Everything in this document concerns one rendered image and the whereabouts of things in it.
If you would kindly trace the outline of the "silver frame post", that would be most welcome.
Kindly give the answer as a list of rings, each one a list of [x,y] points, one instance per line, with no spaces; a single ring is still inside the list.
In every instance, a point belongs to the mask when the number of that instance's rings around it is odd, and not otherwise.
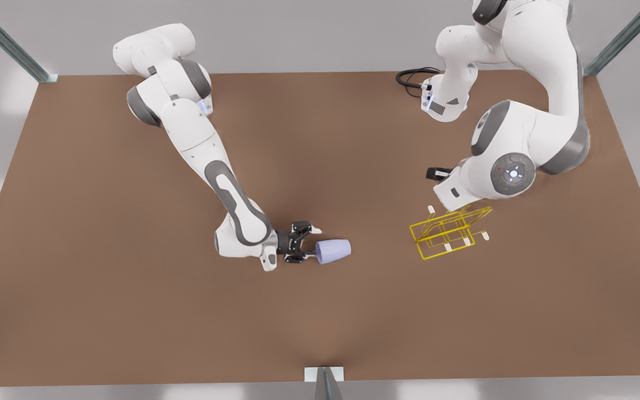
[[[305,367],[305,382],[314,382],[314,400],[343,400],[338,382],[344,382],[344,367]]]
[[[640,11],[620,30],[601,52],[583,68],[585,77],[597,76],[640,34]]]
[[[0,27],[0,48],[9,55],[37,83],[58,83],[59,75],[46,71],[8,33]]]

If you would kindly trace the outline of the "lavender cup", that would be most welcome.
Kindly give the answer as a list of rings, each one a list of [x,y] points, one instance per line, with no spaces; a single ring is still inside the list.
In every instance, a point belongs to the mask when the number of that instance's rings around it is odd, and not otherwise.
[[[351,255],[351,253],[351,244],[347,239],[318,241],[315,247],[315,256],[317,257],[318,263],[322,265],[345,258]]]

